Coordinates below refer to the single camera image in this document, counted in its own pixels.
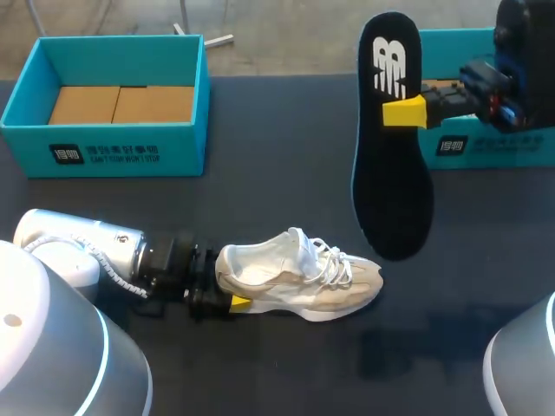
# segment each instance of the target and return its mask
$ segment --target gray floor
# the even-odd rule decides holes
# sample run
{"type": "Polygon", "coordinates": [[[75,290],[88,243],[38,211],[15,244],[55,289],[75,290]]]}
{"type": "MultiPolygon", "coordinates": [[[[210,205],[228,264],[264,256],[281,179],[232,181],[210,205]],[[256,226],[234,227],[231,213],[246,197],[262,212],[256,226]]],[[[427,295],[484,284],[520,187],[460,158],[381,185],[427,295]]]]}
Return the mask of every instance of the gray floor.
{"type": "MultiPolygon", "coordinates": [[[[164,34],[178,0],[35,0],[52,36],[164,34]]],[[[333,74],[355,68],[356,42],[374,14],[399,10],[421,28],[493,26],[499,0],[187,0],[191,31],[233,33],[209,52],[213,75],[333,74]]],[[[0,0],[0,79],[18,76],[36,39],[24,0],[0,0]]]]}

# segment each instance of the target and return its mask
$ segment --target black insole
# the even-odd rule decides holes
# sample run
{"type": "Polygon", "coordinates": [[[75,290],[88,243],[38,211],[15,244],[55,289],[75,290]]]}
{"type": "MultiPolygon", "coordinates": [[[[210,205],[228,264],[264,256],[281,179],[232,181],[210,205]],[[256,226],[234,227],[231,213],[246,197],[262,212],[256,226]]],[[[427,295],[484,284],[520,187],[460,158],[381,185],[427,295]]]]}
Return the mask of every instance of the black insole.
{"type": "Polygon", "coordinates": [[[358,49],[360,107],[352,195],[364,236],[387,260],[418,252],[434,213],[434,188],[417,128],[382,124],[383,103],[421,92],[421,56],[420,34],[405,15],[384,13],[364,27],[358,49]]]}

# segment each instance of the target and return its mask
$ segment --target black table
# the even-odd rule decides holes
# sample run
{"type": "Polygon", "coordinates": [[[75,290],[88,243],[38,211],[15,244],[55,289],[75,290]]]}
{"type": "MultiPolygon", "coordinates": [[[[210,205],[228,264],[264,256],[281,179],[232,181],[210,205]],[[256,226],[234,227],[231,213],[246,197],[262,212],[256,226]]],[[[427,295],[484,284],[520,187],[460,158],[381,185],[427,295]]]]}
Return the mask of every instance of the black table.
{"type": "Polygon", "coordinates": [[[0,141],[0,238],[34,207],[219,244],[295,225],[382,265],[379,300],[336,322],[196,324],[180,305],[164,321],[127,315],[152,367],[153,415],[491,415],[486,345],[553,290],[555,171],[436,172],[427,245],[384,262],[350,203],[356,106],[353,75],[214,78],[199,179],[27,181],[0,141]]]}

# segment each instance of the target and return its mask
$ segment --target open box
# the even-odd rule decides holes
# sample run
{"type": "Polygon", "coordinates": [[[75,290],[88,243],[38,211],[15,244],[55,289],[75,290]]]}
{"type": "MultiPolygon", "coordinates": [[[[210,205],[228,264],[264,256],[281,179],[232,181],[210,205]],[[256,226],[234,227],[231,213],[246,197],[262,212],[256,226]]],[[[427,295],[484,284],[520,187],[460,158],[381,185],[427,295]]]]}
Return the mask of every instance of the open box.
{"type": "MultiPolygon", "coordinates": [[[[424,79],[458,79],[460,67],[472,59],[493,63],[493,28],[420,33],[424,79]]],[[[555,128],[503,134],[472,115],[444,120],[435,129],[419,129],[419,141],[432,169],[555,165],[555,128]]]]}
{"type": "Polygon", "coordinates": [[[198,176],[209,100],[202,36],[45,37],[0,127],[29,178],[198,176]],[[194,88],[190,121],[49,125],[64,86],[194,88]]]}

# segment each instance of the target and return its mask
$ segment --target white sneaker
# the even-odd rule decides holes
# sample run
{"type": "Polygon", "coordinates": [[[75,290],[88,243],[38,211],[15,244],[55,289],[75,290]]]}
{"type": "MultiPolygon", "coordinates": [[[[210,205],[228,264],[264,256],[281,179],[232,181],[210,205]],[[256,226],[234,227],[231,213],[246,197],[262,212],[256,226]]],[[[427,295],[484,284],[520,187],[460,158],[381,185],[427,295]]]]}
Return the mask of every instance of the white sneaker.
{"type": "Polygon", "coordinates": [[[290,228],[261,244],[224,247],[216,278],[222,290],[252,300],[245,313],[282,309],[320,322],[370,303],[383,286],[379,269],[290,228]]]}

